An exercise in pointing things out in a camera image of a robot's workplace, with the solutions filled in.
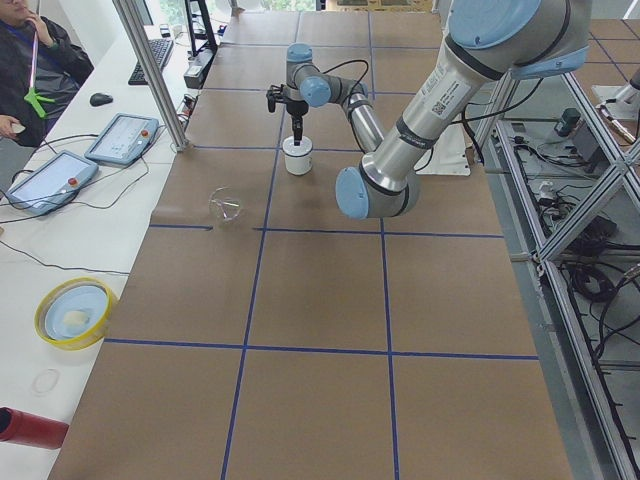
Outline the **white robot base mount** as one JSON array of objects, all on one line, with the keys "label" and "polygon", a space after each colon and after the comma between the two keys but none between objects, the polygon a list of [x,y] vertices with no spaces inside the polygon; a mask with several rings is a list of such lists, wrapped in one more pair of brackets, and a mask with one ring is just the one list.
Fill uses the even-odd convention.
[{"label": "white robot base mount", "polygon": [[419,175],[469,176],[466,137],[460,124],[450,125],[414,167]]}]

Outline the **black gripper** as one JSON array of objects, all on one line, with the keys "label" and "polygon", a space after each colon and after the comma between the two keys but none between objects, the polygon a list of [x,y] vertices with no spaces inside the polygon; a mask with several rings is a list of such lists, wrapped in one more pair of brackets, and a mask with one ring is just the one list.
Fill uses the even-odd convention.
[{"label": "black gripper", "polygon": [[307,102],[298,89],[285,86],[286,110],[292,117],[293,142],[299,146],[303,136],[303,117],[307,114]]}]

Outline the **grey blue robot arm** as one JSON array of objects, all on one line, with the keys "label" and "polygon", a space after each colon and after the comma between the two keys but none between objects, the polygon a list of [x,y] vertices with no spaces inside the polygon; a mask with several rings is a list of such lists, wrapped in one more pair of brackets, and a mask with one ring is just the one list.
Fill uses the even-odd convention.
[{"label": "grey blue robot arm", "polygon": [[589,1],[455,1],[436,66],[395,125],[383,132],[363,85],[323,73],[309,45],[286,54],[286,82],[268,105],[283,102],[294,137],[311,107],[339,105],[364,156],[336,179],[342,213],[353,219],[403,215],[416,204],[415,165],[485,84],[509,74],[542,79],[579,69],[587,58]]}]

